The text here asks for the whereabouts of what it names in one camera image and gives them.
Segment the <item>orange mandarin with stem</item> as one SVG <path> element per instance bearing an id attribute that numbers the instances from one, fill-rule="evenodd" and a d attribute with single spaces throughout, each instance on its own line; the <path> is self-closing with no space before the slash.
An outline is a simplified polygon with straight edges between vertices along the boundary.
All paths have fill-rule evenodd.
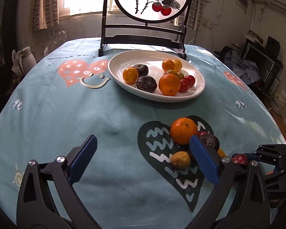
<path id="1" fill-rule="evenodd" d="M 187 117 L 178 118 L 170 127 L 170 136 L 179 145 L 186 145 L 190 138 L 198 134 L 196 123 Z"/>

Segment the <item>round painted screen on stand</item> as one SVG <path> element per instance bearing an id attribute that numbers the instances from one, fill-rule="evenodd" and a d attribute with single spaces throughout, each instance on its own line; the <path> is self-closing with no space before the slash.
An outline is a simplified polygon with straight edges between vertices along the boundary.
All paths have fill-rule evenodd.
<path id="1" fill-rule="evenodd" d="M 108 3 L 134 24 L 108 23 Z M 192 0 L 104 0 L 99 56 L 108 44 L 145 44 L 173 50 L 186 59 L 186 25 Z"/>

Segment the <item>pile of blue-grey clothes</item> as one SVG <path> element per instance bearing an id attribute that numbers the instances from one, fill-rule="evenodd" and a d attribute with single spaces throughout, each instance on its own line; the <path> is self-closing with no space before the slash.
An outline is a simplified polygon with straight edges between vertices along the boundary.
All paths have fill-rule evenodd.
<path id="1" fill-rule="evenodd" d="M 260 80 L 257 65 L 249 60 L 241 60 L 240 55 L 231 47 L 224 46 L 221 51 L 214 51 L 214 53 L 245 84 L 250 85 Z"/>

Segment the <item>right checked curtain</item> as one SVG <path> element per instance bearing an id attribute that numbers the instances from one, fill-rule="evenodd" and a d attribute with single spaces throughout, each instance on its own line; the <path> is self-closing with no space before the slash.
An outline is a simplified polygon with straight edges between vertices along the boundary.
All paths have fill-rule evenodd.
<path id="1" fill-rule="evenodd" d="M 203 2 L 204 0 L 192 0 L 191 7 L 188 10 L 185 10 L 185 12 L 174 20 L 171 20 L 170 23 L 174 26 L 181 26 L 188 11 L 189 16 L 186 24 L 187 29 L 200 31 L 202 25 Z"/>

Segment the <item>small red cherry tomato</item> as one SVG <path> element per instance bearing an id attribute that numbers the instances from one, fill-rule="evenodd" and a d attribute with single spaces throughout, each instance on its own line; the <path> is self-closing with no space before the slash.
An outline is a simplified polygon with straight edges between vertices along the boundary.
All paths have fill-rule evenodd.
<path id="1" fill-rule="evenodd" d="M 189 88 L 190 88 L 189 82 L 186 79 L 181 79 L 179 93 L 185 93 L 189 90 Z"/>

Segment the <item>large dark purple mangosteen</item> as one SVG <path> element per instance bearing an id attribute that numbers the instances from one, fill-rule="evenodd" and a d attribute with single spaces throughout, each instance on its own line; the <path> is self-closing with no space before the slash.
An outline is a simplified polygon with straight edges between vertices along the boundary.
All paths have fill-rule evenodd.
<path id="1" fill-rule="evenodd" d="M 142 76 L 137 79 L 136 86 L 139 90 L 153 93 L 157 88 L 157 82 L 153 77 Z"/>

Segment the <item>red cherry tomato on table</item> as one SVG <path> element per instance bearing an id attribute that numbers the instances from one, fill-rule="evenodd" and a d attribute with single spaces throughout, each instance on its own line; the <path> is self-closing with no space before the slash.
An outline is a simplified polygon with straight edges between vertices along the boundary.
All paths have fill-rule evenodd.
<path id="1" fill-rule="evenodd" d="M 198 136 L 203 136 L 203 135 L 205 135 L 205 134 L 208 134 L 208 132 L 205 132 L 205 131 L 201 131 L 201 132 L 198 132 Z"/>

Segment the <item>white plastic bucket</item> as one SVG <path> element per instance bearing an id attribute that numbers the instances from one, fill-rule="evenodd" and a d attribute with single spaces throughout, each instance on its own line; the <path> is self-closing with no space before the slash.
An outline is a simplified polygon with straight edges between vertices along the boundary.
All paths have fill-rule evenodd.
<path id="1" fill-rule="evenodd" d="M 277 114 L 281 114 L 286 107 L 286 92 L 281 88 L 280 85 L 277 86 L 273 95 L 270 99 L 270 106 Z"/>

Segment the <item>black metal rack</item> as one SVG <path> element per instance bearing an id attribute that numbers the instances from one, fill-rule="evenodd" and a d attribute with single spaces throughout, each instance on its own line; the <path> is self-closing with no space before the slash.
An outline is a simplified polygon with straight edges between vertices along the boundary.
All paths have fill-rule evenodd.
<path id="1" fill-rule="evenodd" d="M 240 48 L 241 60 L 254 62 L 259 70 L 260 80 L 254 83 L 258 92 L 269 96 L 280 83 L 283 63 L 279 59 L 280 43 L 268 36 L 263 46 L 257 39 L 246 37 Z"/>

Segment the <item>left checked curtain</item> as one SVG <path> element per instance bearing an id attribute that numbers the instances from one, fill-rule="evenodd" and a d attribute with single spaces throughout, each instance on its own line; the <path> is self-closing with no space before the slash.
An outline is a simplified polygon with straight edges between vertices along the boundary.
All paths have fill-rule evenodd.
<path id="1" fill-rule="evenodd" d="M 29 33 L 59 25 L 59 0 L 31 0 Z"/>

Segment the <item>white oval plate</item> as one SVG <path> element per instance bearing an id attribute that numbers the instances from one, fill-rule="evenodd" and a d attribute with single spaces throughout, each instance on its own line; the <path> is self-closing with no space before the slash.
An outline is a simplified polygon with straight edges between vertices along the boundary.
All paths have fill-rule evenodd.
<path id="1" fill-rule="evenodd" d="M 126 84 L 124 82 L 122 77 L 124 69 L 135 64 L 147 65 L 149 69 L 149 75 L 158 81 L 164 73 L 162 69 L 162 62 L 166 59 L 180 60 L 183 66 L 181 72 L 185 75 L 189 74 L 195 78 L 194 86 L 189 88 L 187 92 L 177 93 L 175 96 L 166 96 L 161 93 L 159 88 L 157 88 L 153 93 L 149 93 L 139 90 L 135 84 Z M 159 51 L 131 50 L 119 53 L 110 59 L 108 63 L 108 71 L 111 74 L 112 79 L 115 80 L 116 83 L 124 90 L 138 97 L 157 102 L 174 103 L 188 101 L 202 94 L 206 86 L 203 75 L 190 62 L 174 55 Z"/>

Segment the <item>checked curtain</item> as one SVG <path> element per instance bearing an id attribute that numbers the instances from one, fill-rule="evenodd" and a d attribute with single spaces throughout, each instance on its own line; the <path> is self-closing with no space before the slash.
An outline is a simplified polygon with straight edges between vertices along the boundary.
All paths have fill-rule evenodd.
<path id="1" fill-rule="evenodd" d="M 59 0 L 31 0 L 29 33 L 59 25 Z"/>
<path id="2" fill-rule="evenodd" d="M 204 0 L 192 0 L 191 7 L 188 10 L 185 10 L 185 12 L 174 20 L 171 20 L 170 23 L 174 26 L 181 26 L 188 11 L 189 16 L 186 24 L 187 29 L 200 31 L 202 25 L 203 2 Z"/>

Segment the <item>large orange mandarin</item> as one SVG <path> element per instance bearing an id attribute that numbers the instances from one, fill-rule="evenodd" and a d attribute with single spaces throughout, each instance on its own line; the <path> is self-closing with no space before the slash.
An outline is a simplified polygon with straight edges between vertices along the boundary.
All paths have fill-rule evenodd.
<path id="1" fill-rule="evenodd" d="M 180 86 L 179 78 L 171 73 L 162 75 L 158 82 L 158 88 L 166 96 L 175 96 L 180 90 Z"/>

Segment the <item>yellow spotted round fruit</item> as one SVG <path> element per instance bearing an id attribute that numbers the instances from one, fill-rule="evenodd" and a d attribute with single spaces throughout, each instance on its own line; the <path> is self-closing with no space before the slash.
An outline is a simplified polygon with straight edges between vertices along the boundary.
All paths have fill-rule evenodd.
<path id="1" fill-rule="evenodd" d="M 176 72 L 179 72 L 182 69 L 182 62 L 178 59 L 173 60 L 174 63 L 174 68 L 173 70 L 175 70 Z"/>

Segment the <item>greenish yellow tangerine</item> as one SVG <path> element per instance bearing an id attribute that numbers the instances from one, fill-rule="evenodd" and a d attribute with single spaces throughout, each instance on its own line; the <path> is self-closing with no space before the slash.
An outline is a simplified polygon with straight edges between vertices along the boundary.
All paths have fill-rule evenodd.
<path id="1" fill-rule="evenodd" d="M 164 74 L 174 74 L 175 76 L 179 77 L 178 72 L 176 72 L 176 71 L 173 70 L 173 69 L 167 70 L 166 72 L 164 72 Z"/>

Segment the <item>small yellow kumquat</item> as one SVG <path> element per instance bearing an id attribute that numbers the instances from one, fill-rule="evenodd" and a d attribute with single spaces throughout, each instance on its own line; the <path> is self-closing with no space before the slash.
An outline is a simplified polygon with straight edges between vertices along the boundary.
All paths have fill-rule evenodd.
<path id="1" fill-rule="evenodd" d="M 179 78 L 179 80 L 183 80 L 184 74 L 182 72 L 178 72 L 178 78 Z"/>

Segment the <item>dark red apple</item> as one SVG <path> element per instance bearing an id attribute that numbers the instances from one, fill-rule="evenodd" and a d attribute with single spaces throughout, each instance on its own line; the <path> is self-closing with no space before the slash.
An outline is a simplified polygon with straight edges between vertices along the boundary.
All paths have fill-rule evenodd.
<path id="1" fill-rule="evenodd" d="M 248 159 L 245 154 L 236 154 L 232 157 L 231 161 L 236 164 L 248 165 Z"/>

